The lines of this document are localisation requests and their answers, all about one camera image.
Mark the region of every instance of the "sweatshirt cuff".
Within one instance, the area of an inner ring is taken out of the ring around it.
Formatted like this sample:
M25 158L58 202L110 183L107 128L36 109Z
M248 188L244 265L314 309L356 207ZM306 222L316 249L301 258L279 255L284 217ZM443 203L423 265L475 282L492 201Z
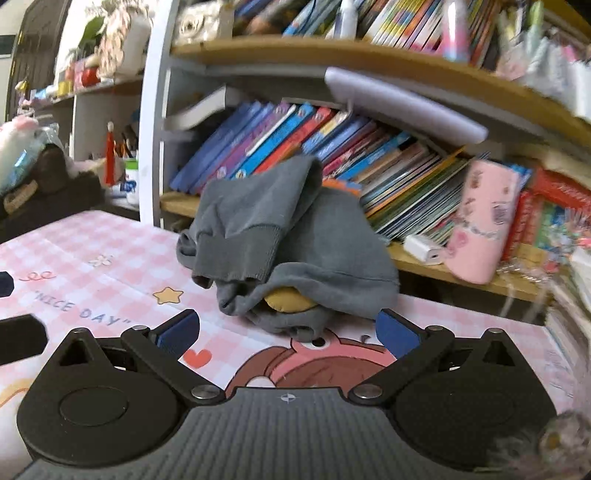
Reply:
M205 288L213 280L267 281L275 262L281 229L275 225L259 225L230 238L201 234L193 279Z

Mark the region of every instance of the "book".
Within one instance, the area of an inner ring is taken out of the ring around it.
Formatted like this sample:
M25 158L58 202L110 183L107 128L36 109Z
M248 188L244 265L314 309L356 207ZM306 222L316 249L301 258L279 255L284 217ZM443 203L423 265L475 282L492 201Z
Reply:
M261 173L275 166L280 161L285 160L286 153L292 151L295 147L301 148L305 142L318 128L328 122L335 113L326 107L321 107L306 123L293 132L287 139L277 147L277 149L267 157L255 170L255 173Z
M423 20L425 14L429 11L431 6L435 3L435 0L424 0L417 12L413 15L411 21L408 23L402 34L400 35L399 39L396 41L396 47L404 48L407 40L411 37L414 30L418 27L420 22Z
M412 50L422 50L425 44L427 43L429 37L435 30L435 28L441 22L441 16L443 14L443 1L440 1L431 16L427 19L425 24L423 25L421 31L415 38L412 45L409 46Z
M382 175L388 171L395 163L405 161L406 158L415 158L417 155L425 155L428 152L427 147L419 142L415 142L404 150L397 149L391 155L384 155L380 160L374 162L370 168L366 168L363 172L353 178L353 181L364 185L364 191L370 192L373 188L379 185Z
M327 142L324 147L319 148L315 155L323 164L329 159L330 155L334 153L341 145L347 144L347 142L360 130L364 129L367 125L374 127L375 122L371 122L364 116L354 116L343 124L341 132Z
M379 17L386 17L388 10L396 1L397 0L376 0L364 16L361 16L360 12L359 27L357 29L358 36L364 40L371 41L371 38L368 38L369 29Z
M361 202L366 215L371 216L388 206L421 179L436 171L437 165L440 163L441 157L430 154L409 158L403 165L396 165L399 170L393 179L362 197Z
M256 168L289 136L296 128L314 114L315 108L309 103L302 104L275 132L250 155L233 178L241 179L251 175Z
M534 195L529 190L523 190L517 200L515 216L509 228L509 234L507 235L507 241L501 256L502 261L509 261L517 252L519 243L521 243L525 234L525 227L530 218L533 205Z
M478 68L482 66L482 62L484 61L488 47L491 44L491 38L495 32L496 19L501 9L499 3L496 2L496 0L492 3L493 8L486 18L482 31L477 33L476 38L478 39L478 43L472 49L472 55L470 57L470 64Z
M238 121L248 112L250 107L250 103L240 104L234 110L234 113L220 124L217 130L212 135L210 135L203 145L201 145L201 147L199 147L199 149L193 154L191 159L189 159L187 164L176 174L176 176L170 182L171 189L185 193L188 192L189 187L191 186L191 174L193 170L197 169L203 158L207 157L211 150L219 145L228 129L236 125Z
M384 134L381 137L378 137L376 140L372 141L369 145L359 150L354 156L344 162L339 168L337 168L330 176L337 178L339 175L343 174L351 167L357 165L361 160L367 157L369 154L372 154L377 149L381 148L387 142L392 140L391 134Z
M246 128L250 121L259 114L262 109L260 102L254 102L248 109L248 112L236 123L233 128L228 129L224 136L220 139L219 143L211 149L209 154L205 156L201 162L198 163L196 168L191 172L191 183L189 185L189 193L195 193L194 185L198 179L202 178L209 166L214 162L218 155L227 149L228 145L240 135L241 132Z
M280 103L275 109L260 123L255 129L244 139L244 141L230 153L230 155L222 162L218 170L212 178L231 177L236 173L240 165L246 160L246 152L251 147L256 145L261 138L267 138L268 134L277 129L277 122L284 119L287 112L296 107L289 103Z
M379 29L378 35L374 37L372 43L376 45L384 45L388 36L399 26L399 22L401 17L404 15L406 7L412 2L413 0L401 0L399 3L396 4L392 16L388 19L387 23Z
M413 0L406 9L402 12L398 20L398 25L396 28L393 29L392 33L386 38L384 41L384 45L388 45L393 47L396 45L406 28L408 27L409 23L413 20L417 12L420 10L422 4L425 3L424 0Z
M383 8L386 5L387 0L364 0L361 5L359 6L358 10L358 24L357 24L357 36L358 38L362 38L367 30L361 32L362 23L365 22L366 17L368 14L373 10L375 5L381 2L383 3L381 7L377 7L379 9Z
M308 140L306 140L303 143L303 145L301 146L302 152L305 155L310 155L316 152L328 140L330 140L340 132L343 123L349 117L349 112L337 112L337 114L326 125L321 127L314 135L312 135Z
M408 208L415 205L420 199L427 198L428 195L444 185L466 163L456 158L445 159L429 175L417 182L415 188L401 192L398 198L391 202L385 209L373 212L370 215L366 212L369 223L377 232L386 229Z
M591 191L560 173L537 167L531 191L563 208L585 210L591 207Z
M448 158L445 162L448 161L452 162L448 168L430 176L421 188L413 189L403 202L396 202L388 208L385 215L379 217L381 224L374 230L391 239L403 238L410 228L416 228L421 222L424 226L431 224L442 211L441 207L445 210L447 206L453 207L458 203L463 183L463 175L460 173L463 173L467 162L453 158ZM436 206L440 210L434 215Z
M336 11L339 9L340 0L330 0L325 7L319 11L318 16L308 22L306 29L302 31L302 35L309 37L311 35L322 35L329 29L330 24L334 21Z
M275 122L275 124L268 130L266 131L264 134L262 134L259 138L256 139L256 141L250 146L248 147L248 149L246 150L246 156L250 157L254 152L256 152L258 150L258 148L267 141L267 139L273 134L275 133L275 131L281 126L283 125L288 118L290 118L292 115L295 114L296 110L297 110L297 105L291 105L287 112L285 112L285 114L279 118L277 120L277 122Z
M375 150L381 144L386 143L390 138L391 135L385 133L382 128L378 128L376 131L359 140L355 145L352 145L332 162L327 164L322 171L322 175L325 177L332 177L342 173L353 164L356 158L360 160L364 155L370 153L367 151L367 148L370 145L375 145Z
M523 243L534 245L535 239L538 235L540 222L542 218L542 210L544 209L544 198L541 195L535 195L532 200L530 218L525 226L523 234Z
M386 142L384 145L379 147L376 151L370 153L369 155L367 155L367 157L362 158L357 164L355 164L354 166L352 166L351 168L349 168L348 170L343 172L337 178L339 180L351 180L356 175L361 173L364 169L369 167L374 161L378 160L379 158L381 158L383 155L390 152L391 150L398 148L398 146L401 143L406 142L406 140L408 140L409 138L410 138L410 135L406 132L402 132L402 133L398 134L392 140Z
M374 121L368 121L362 128L357 130L353 135L351 135L346 141L342 142L341 144L337 145L337 148L333 150L328 157L323 161L324 166L332 163L335 158L340 157L343 153L345 153L350 147L359 143L360 140L364 139L365 137L371 135L378 129L378 125Z
M283 35L287 37L292 35L299 35L299 33L301 33L301 28L307 26L304 25L304 23L306 21L308 23L310 22L308 18L313 18L315 12L321 11L328 4L328 2L329 0L310 0L310 2L308 2L308 4L293 19L291 24L284 30Z
M437 25L435 26L435 28L433 29L433 32L431 33L431 36L429 36L427 42L425 43L423 50L422 51L434 51L437 49L437 47L439 46L439 44L441 43L441 35L443 33L443 21L440 20Z
M205 171L198 176L193 185L191 185L191 192L201 193L207 181L216 175L218 168L227 159L227 157L240 146L245 138L259 125L275 108L275 105L268 103L265 105L242 129L234 139L217 155L217 157L209 164Z
M427 21L429 21L429 19L436 12L437 8L439 8L439 5L441 5L441 3L442 0L434 0L434 2L429 6L429 9L425 12L418 25L409 36L408 40L404 43L404 48L410 48L412 46L418 35L423 30L423 27L425 26Z

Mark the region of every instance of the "blue book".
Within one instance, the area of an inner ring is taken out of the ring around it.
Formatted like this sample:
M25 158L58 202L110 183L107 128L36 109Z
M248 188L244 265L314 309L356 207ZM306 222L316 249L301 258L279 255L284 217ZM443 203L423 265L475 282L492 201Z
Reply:
M207 170L207 168L211 165L213 160L226 148L234 138L242 131L248 123L252 120L252 118L260 112L262 109L262 105L260 102L254 102L251 107L248 109L245 115L243 115L238 122L232 127L229 128L224 135L219 140L218 144L215 145L206 156L204 156L201 161L196 165L196 167L191 171L191 177L189 178L189 184L186 186L186 190L183 190L185 193L188 193L191 189L191 186L197 181L197 179L201 178L203 173Z
M311 117L316 109L309 103L304 103L297 112L289 117L283 125L281 125L275 132L259 147L256 151L246 159L242 167L235 173L235 179L241 179L251 175L256 168L271 155L279 145L289 137L296 128L298 128L304 121Z
M365 118L364 116L356 116L349 119L346 122L346 125L343 124L342 132L336 135L324 147L322 147L316 152L316 157L318 158L318 160L324 162L331 155L332 152L334 152L337 148L344 144L359 130L365 127L365 125L367 125L368 122L369 119Z
M360 161L358 161L350 169L344 171L337 178L339 180L350 180L354 178L358 173L364 171L377 159L383 157L386 153L398 148L403 142L406 142L406 140L408 140L409 138L410 135L408 133L402 132L401 134L394 137L392 140L387 141L384 145L379 147L374 152L367 155L365 158L362 158Z
M318 151L323 145L329 142L331 138L334 138L335 135L339 134L343 128L343 123L349 118L349 112L338 112L325 126L320 128L302 144L302 152L305 155L310 155Z
M258 124L260 124L269 113L275 108L272 103L266 104L252 119L242 131L236 135L234 140L224 148L219 155L208 165L205 172L193 183L191 186L191 194L196 194L205 186L208 178L219 168L219 166L226 160L228 155L249 135Z
M223 138L229 128L232 128L236 123L248 112L251 107L250 103L242 103L234 110L234 113L230 115L217 130L199 147L199 150L191 157L187 164L176 174L173 181L170 182L170 188L173 190L179 190L186 192L189 190L191 185L191 171L197 167L197 164L201 162L204 156L214 148L218 142Z

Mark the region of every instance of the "blue gripper pad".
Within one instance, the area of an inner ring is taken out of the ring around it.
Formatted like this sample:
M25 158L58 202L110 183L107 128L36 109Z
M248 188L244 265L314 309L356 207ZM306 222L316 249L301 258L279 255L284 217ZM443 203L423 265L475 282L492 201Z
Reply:
M183 310L156 327L151 334L158 348L178 360L199 338L199 315L195 310Z
M388 351L401 358L421 343L419 335L382 310L375 319L375 333Z

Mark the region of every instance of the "white charger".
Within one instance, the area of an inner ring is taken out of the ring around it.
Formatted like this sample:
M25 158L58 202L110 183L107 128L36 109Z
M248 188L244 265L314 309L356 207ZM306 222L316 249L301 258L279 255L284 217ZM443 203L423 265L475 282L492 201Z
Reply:
M408 235L404 239L404 251L425 265L443 263L443 247L425 235Z

